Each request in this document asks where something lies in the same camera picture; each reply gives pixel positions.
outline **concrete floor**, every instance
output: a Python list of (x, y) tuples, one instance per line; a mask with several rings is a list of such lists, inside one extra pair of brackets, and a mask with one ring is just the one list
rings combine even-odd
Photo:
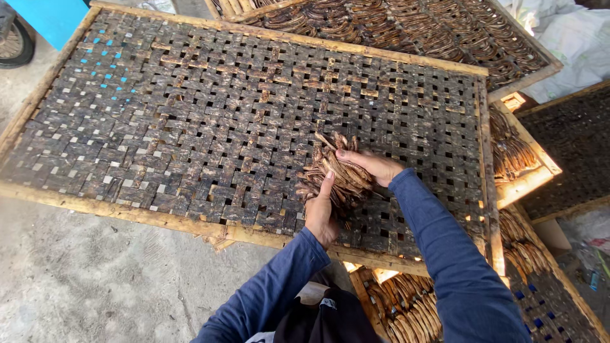
[[(134, 5), (136, 1), (116, 1)], [(211, 18), (202, 1), (178, 13)], [(0, 132), (55, 61), (0, 70)], [(277, 250), (0, 197), (0, 342), (188, 342)], [(329, 270), (349, 287), (345, 270)]]

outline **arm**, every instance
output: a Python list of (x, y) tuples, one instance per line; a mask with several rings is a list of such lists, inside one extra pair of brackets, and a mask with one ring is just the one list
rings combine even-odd
[(306, 227), (216, 310), (191, 343), (241, 343), (274, 329), (311, 276), (331, 263), (326, 250), (339, 236), (330, 220), (334, 180), (333, 172), (326, 174), (318, 196), (305, 205)]
[(311, 276), (330, 263), (314, 235), (303, 228), (203, 325), (199, 342), (245, 342), (269, 318), (281, 319)]
[(364, 167), (396, 195), (434, 280), (445, 340), (531, 341), (511, 291), (412, 168), (366, 151), (340, 150), (337, 158)]

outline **blue object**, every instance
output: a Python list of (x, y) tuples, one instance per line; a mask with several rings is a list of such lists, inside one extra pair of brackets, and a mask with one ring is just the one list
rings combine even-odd
[[(389, 189), (434, 280), (445, 341), (531, 342), (511, 291), (414, 170), (396, 175)], [(192, 342), (245, 342), (263, 329), (274, 330), (270, 324), (277, 325), (311, 276), (329, 263), (322, 246), (303, 228), (216, 310)]]
[(589, 283), (589, 287), (591, 287), (592, 290), (594, 290), (595, 292), (597, 292), (597, 284), (600, 280), (600, 275), (596, 272), (593, 271), (591, 273), (591, 282)]
[(88, 11), (83, 0), (7, 2), (57, 50), (63, 48)]

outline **tire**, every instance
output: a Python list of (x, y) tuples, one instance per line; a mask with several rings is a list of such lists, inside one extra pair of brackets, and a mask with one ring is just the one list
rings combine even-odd
[(28, 64), (32, 57), (34, 56), (34, 44), (32, 43), (32, 39), (30, 35), (27, 34), (26, 28), (15, 18), (13, 20), (13, 24), (17, 28), (21, 39), (23, 40), (23, 49), (21, 50), (21, 54), (15, 56), (10, 59), (2, 59), (0, 58), (0, 69), (12, 69), (18, 68), (22, 65)]

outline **person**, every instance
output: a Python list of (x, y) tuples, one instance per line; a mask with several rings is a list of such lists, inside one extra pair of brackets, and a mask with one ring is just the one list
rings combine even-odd
[[(412, 168), (366, 151), (337, 150), (336, 156), (365, 168), (396, 196), (434, 280), (445, 341), (531, 342), (511, 291)], [(329, 171), (318, 197), (306, 203), (301, 232), (209, 318), (192, 342), (381, 341), (353, 294), (322, 286), (316, 306), (297, 297), (330, 263), (325, 251), (339, 235), (331, 220), (333, 182)]]

